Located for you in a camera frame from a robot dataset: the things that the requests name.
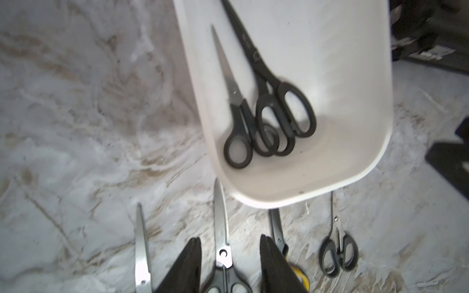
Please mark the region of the short black handled scissors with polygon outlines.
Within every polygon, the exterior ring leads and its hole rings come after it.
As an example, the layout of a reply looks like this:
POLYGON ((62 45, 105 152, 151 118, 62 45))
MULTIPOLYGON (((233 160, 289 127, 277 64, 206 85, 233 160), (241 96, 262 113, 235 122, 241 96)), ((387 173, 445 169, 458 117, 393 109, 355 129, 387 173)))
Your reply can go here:
POLYGON ((214 25, 211 25, 211 32, 233 118, 232 131, 224 144, 224 158, 230 167, 242 169, 251 163, 255 152, 263 157, 273 156, 272 149, 279 147, 280 138, 276 129, 268 123, 263 124, 267 131, 267 142, 264 142, 258 134, 255 117, 238 87, 214 25))

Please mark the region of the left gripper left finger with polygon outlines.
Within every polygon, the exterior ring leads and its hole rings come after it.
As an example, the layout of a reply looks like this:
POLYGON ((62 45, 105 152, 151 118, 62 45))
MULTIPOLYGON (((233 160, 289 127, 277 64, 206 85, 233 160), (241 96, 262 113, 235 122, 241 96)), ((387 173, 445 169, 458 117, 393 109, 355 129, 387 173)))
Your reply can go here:
POLYGON ((190 238, 156 293, 199 293, 202 264, 200 238, 190 238))

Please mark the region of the small black scissors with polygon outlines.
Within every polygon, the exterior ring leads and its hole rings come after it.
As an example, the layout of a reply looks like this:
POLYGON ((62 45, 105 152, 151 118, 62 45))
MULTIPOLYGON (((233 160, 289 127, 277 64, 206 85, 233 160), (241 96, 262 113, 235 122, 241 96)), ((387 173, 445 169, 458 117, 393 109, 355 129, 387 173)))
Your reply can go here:
POLYGON ((319 264, 328 278, 338 277, 341 271, 351 272, 358 264, 359 248, 354 238, 341 225, 334 191, 330 193, 331 231, 319 251, 319 264))

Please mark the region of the yellow black handled scissors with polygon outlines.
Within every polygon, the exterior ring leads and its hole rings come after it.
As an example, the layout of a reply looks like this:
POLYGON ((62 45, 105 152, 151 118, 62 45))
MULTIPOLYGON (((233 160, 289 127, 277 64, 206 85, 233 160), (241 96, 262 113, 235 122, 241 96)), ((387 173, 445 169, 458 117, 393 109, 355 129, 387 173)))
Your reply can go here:
POLYGON ((290 265, 292 271, 295 273, 296 277, 298 277, 298 279, 304 286, 305 290, 309 292, 310 290, 309 278, 306 276, 306 274, 303 272, 302 269, 293 265, 288 260, 289 246, 287 245, 283 237, 282 222, 281 222, 281 217, 280 217, 280 211, 278 208, 269 210, 269 219, 270 219, 270 224, 271 224, 272 236, 274 238, 277 248, 285 257, 285 259, 287 260, 287 263, 290 265))

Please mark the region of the blue handled scissors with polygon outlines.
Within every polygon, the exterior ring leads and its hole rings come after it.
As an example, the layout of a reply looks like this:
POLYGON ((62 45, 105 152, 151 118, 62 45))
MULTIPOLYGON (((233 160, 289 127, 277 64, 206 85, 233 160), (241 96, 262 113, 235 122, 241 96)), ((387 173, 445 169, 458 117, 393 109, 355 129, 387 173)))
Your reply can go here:
POLYGON ((150 254, 142 205, 138 203, 135 228, 135 288, 137 293, 152 293, 150 254))

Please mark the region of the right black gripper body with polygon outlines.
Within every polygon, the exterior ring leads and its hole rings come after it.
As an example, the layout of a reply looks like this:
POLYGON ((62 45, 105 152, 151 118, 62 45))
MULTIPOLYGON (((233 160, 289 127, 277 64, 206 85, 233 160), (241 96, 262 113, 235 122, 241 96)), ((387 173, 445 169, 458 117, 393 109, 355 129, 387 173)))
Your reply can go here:
POLYGON ((427 151, 425 160, 466 199, 469 199, 469 118, 455 130, 462 142, 436 142, 427 151))

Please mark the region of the white plastic storage box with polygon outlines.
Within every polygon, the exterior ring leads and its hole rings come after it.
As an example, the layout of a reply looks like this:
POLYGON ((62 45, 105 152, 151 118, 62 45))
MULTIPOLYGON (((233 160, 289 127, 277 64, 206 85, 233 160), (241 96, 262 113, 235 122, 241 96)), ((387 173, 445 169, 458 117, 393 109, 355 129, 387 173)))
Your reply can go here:
POLYGON ((223 146, 233 119, 213 34, 241 93, 255 105, 252 69, 220 1, 175 1, 208 154, 226 192, 254 208, 278 208, 366 176, 393 128, 387 1, 233 1, 267 67, 299 88, 318 122, 285 157, 254 156, 230 167, 223 146))

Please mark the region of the all black scissors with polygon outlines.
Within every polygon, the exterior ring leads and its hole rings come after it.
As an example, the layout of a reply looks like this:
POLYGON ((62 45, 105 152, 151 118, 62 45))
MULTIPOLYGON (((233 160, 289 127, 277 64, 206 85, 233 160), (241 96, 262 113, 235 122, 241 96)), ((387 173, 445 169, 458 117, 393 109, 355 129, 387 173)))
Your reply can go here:
POLYGON ((264 140, 269 151, 272 151, 273 155, 287 156, 294 150, 297 137, 307 138, 315 133, 317 124, 314 110, 307 97, 296 86, 286 81, 281 81, 273 75, 264 63, 259 51, 249 37, 248 32, 231 3, 229 1, 222 1, 221 3, 234 33, 241 44, 244 54, 249 61, 251 69, 254 72, 259 94, 255 108, 255 120, 259 129, 259 135, 264 140), (307 113, 309 128, 305 131, 300 129, 299 122, 295 119, 295 116, 288 106, 286 101, 288 93, 293 94, 301 102, 307 113), (270 144, 265 132, 263 126, 263 110, 266 107, 273 110, 282 132, 287 139, 287 146, 282 151, 279 150, 279 147, 270 144))

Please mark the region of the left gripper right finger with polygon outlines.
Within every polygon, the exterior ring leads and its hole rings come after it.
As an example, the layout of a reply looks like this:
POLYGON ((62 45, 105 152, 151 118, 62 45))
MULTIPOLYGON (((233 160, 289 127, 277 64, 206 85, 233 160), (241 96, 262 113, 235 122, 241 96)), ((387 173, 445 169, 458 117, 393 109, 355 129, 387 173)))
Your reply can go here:
POLYGON ((262 293, 307 293, 274 240, 265 234, 260 238, 260 260, 262 293))

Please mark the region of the black handled large scissors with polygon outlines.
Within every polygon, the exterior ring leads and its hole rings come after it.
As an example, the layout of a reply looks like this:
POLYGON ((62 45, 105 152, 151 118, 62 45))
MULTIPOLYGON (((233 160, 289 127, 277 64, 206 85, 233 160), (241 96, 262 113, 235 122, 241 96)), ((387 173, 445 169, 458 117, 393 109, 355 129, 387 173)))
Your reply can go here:
POLYGON ((224 188, 218 178, 214 182, 214 239, 216 262, 210 278, 203 286, 202 293, 216 290, 219 293, 233 293, 235 286, 252 293, 250 285, 237 274, 229 244, 228 217, 224 188))

